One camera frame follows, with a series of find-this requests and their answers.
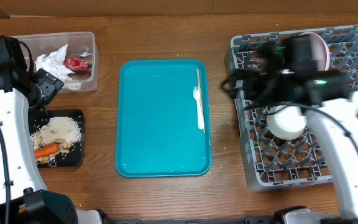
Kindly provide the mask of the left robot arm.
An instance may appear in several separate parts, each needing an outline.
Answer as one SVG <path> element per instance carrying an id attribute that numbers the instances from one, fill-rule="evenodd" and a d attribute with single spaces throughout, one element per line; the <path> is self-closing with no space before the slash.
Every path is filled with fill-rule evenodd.
<path id="1" fill-rule="evenodd" d="M 51 192 L 35 162 L 29 123 L 63 87 L 27 65 L 25 43 L 0 36 L 0 223 L 107 223 L 99 210 L 79 210 Z"/>

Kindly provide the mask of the wooden chopstick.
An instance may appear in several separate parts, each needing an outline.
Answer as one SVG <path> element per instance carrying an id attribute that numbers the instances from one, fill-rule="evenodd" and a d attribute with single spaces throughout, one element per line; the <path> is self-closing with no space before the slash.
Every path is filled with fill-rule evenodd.
<path id="1" fill-rule="evenodd" d="M 198 92 L 199 92 L 199 101 L 200 101 L 200 110 L 201 110 L 201 122 L 202 122 L 202 127 L 203 127 L 203 133 L 205 134 L 205 124 L 204 124 L 204 112 L 203 112 L 203 101 L 202 101 L 202 96 L 201 96 L 201 79 L 200 79 L 200 71 L 197 68 L 196 69 L 196 74 L 197 74 L 197 79 L 198 79 Z"/>

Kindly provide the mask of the pile of peanuts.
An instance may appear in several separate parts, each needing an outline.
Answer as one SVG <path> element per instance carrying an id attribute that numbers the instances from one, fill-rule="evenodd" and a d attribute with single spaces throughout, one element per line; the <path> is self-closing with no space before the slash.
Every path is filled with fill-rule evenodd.
<path id="1" fill-rule="evenodd" d="M 43 125 L 30 135 L 35 153 L 36 164 L 51 164 L 58 154 L 69 153 L 69 147 L 75 140 L 71 130 L 63 126 Z"/>

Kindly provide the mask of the orange carrot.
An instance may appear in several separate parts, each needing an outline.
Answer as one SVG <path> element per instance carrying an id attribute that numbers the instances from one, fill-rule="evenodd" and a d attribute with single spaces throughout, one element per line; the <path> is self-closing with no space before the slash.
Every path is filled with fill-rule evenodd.
<path id="1" fill-rule="evenodd" d="M 44 146 L 38 150 L 36 150 L 34 152 L 34 156 L 36 159 L 40 158 L 40 157 L 46 157 L 49 156 L 51 154 L 54 154 L 56 152 L 58 152 L 60 150 L 59 145 L 58 144 L 49 144 L 47 146 Z"/>

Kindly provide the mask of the white round plate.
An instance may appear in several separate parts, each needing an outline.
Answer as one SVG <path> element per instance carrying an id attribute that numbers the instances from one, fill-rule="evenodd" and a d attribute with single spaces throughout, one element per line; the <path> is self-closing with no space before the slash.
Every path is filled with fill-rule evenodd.
<path id="1" fill-rule="evenodd" d="M 313 59 L 317 63 L 317 69 L 319 71 L 326 71 L 329 68 L 329 48 L 323 38 L 314 32 L 304 32 L 301 35 L 308 35 L 311 39 L 311 50 Z"/>

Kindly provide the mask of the white plastic fork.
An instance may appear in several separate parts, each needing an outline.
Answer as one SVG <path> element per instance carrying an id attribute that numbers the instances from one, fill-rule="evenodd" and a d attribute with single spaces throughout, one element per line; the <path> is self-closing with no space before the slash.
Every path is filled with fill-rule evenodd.
<path id="1" fill-rule="evenodd" d="M 196 107 L 197 107 L 197 117 L 198 117 L 198 128 L 200 130 L 203 130 L 202 122 L 201 122 L 201 110 L 200 110 L 200 101 L 199 101 L 199 92 L 198 92 L 198 86 L 195 86 L 193 89 L 193 98 L 196 101 Z"/>

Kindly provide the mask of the pile of white rice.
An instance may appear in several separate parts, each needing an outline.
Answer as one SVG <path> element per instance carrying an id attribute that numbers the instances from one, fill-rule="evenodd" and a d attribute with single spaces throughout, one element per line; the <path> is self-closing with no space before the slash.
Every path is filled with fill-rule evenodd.
<path id="1" fill-rule="evenodd" d="M 83 160 L 83 118 L 39 118 L 30 127 L 38 167 L 78 166 Z"/>

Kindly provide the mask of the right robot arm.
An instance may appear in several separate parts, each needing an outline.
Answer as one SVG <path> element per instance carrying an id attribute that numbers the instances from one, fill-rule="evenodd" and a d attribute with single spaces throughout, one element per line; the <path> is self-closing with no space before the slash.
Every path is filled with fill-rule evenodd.
<path id="1" fill-rule="evenodd" d="M 339 70 L 318 70 L 310 35 L 268 41 L 257 48 L 262 71 L 237 68 L 221 83 L 229 96 L 239 92 L 251 108 L 296 106 L 306 117 L 333 179 L 339 214 L 306 207 L 276 211 L 273 223 L 358 223 L 358 103 Z"/>

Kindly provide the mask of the light green bowl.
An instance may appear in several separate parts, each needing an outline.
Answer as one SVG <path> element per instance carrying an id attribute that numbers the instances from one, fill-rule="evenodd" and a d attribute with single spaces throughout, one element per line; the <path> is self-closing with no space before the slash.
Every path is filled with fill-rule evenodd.
<path id="1" fill-rule="evenodd" d="M 306 127 L 306 117 L 297 106 L 274 106 L 266 116 L 270 132 L 284 140 L 293 140 L 301 136 Z"/>

